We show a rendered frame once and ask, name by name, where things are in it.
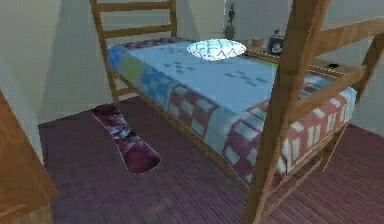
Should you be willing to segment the wooden bunk bed frame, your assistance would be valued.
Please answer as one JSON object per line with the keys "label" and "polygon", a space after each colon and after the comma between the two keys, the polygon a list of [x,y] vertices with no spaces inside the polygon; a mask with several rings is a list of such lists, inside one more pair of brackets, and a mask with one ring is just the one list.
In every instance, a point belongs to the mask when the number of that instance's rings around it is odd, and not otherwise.
{"label": "wooden bunk bed frame", "polygon": [[[242,224],[259,224],[272,211],[272,206],[268,203],[271,194],[279,192],[282,196],[288,196],[313,171],[326,168],[351,119],[315,146],[279,185],[271,187],[276,164],[291,125],[349,87],[357,92],[356,107],[384,52],[384,16],[324,28],[323,19],[329,3],[330,0],[293,0],[287,28],[285,31],[280,31],[284,36],[282,52],[280,55],[275,55],[279,56],[280,60],[276,64],[263,132],[249,184],[243,182],[231,166],[211,150],[203,139],[164,111],[108,64],[107,47],[112,45],[160,38],[188,40],[178,36],[176,21],[170,20],[165,25],[117,30],[97,28],[100,50],[113,97],[119,98],[130,93],[139,95],[209,157],[233,174],[248,190]],[[308,71],[308,66],[314,58],[339,65],[360,66],[362,72],[337,79],[313,74]]]}

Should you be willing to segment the white patterned pillow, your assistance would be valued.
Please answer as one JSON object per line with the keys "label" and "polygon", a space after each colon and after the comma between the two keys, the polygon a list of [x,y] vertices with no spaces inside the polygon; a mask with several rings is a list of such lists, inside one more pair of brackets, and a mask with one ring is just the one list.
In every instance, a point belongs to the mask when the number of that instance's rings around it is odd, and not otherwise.
{"label": "white patterned pillow", "polygon": [[243,54],[246,46],[234,40],[208,39],[190,44],[187,51],[206,61],[219,61]]}

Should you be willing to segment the black round alarm clock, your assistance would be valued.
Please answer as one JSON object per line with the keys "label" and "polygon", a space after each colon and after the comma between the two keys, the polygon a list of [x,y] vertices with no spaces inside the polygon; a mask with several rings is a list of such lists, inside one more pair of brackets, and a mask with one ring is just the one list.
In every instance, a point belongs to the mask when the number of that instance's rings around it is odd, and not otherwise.
{"label": "black round alarm clock", "polygon": [[274,34],[269,38],[267,44],[267,52],[273,55],[280,55],[282,52],[282,46],[284,42],[284,36],[279,29],[274,30]]}

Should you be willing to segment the wooden bedside table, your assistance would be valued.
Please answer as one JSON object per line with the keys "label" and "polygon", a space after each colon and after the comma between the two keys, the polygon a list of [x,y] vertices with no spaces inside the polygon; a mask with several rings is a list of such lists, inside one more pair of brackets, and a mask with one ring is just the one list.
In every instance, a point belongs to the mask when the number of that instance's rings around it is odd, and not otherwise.
{"label": "wooden bedside table", "polygon": [[[264,48],[248,48],[245,55],[275,64],[278,64],[280,60],[279,56],[268,54]],[[313,74],[337,79],[348,74],[359,74],[362,72],[362,68],[360,66],[347,66],[342,64],[336,68],[331,68],[330,62],[314,58],[308,66],[308,71]]]}

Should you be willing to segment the red purple snowboard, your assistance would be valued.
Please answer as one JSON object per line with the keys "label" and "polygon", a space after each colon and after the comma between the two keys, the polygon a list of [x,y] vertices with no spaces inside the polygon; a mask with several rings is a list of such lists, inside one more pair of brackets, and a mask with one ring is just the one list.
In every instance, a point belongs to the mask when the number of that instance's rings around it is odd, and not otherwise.
{"label": "red purple snowboard", "polygon": [[160,155],[135,133],[115,104],[97,106],[92,113],[109,133],[121,160],[131,173],[148,173],[161,163]]}

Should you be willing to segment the dark statuette on grey base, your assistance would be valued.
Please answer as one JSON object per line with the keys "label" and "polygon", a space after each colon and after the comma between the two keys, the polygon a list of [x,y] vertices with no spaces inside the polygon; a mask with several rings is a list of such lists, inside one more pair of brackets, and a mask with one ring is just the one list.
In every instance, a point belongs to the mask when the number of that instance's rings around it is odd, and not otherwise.
{"label": "dark statuette on grey base", "polygon": [[224,30],[224,36],[226,39],[233,40],[235,35],[235,29],[233,26],[233,20],[235,17],[234,4],[230,5],[230,9],[228,11],[228,22]]}

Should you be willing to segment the blue patchwork bed cover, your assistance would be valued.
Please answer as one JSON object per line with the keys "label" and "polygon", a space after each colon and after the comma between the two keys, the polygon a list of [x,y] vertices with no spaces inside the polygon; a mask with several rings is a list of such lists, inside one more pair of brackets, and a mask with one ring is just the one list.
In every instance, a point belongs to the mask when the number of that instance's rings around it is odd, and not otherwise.
{"label": "blue patchwork bed cover", "polygon": [[[108,64],[249,184],[277,65],[249,57],[206,61],[187,51],[191,43],[160,38],[112,45]],[[271,187],[351,119],[356,94],[349,87],[291,125]]]}

